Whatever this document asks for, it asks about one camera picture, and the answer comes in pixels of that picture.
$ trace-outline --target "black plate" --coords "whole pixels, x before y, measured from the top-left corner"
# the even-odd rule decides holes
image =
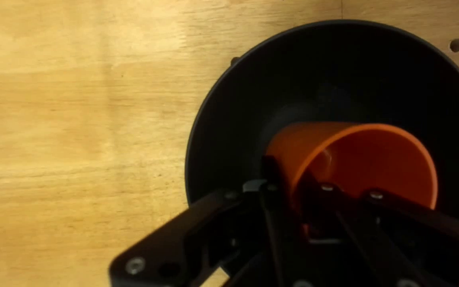
[[[388,123],[412,133],[435,160],[438,209],[459,217],[459,69],[431,45],[374,23],[328,21],[250,50],[194,121],[189,203],[261,177],[266,144],[294,121]]]

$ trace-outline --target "orange cup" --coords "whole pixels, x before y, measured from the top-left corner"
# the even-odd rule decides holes
[[[306,173],[353,198],[380,188],[428,209],[436,204],[431,157],[414,136],[390,125],[298,123],[278,131],[266,155],[283,176],[293,206]]]

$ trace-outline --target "wooden table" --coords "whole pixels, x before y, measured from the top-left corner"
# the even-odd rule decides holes
[[[188,133],[229,59],[339,18],[459,64],[455,0],[0,0],[0,287],[108,286],[111,259],[186,208]]]

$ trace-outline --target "wood grain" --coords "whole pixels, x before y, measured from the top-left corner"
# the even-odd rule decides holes
[[[108,286],[109,260],[186,208],[188,133],[229,59],[341,16],[459,64],[449,0],[0,0],[0,287]]]

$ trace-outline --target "orange plastic cup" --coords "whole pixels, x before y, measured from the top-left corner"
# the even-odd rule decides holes
[[[309,173],[345,195],[360,198],[380,188],[411,203],[435,209],[436,171],[427,149],[409,133],[388,125],[298,123],[275,134],[270,157],[291,203],[299,180]]]

